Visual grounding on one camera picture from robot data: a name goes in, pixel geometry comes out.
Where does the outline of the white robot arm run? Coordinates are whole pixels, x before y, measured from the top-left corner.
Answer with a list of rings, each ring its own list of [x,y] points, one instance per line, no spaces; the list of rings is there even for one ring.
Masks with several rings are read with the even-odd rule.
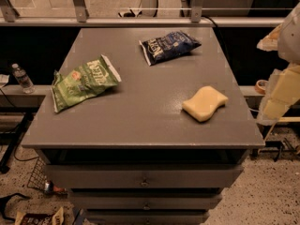
[[[258,123],[271,126],[300,99],[300,4],[259,41],[257,48],[277,51],[278,57],[289,63],[282,71],[275,69],[270,75],[259,107]]]

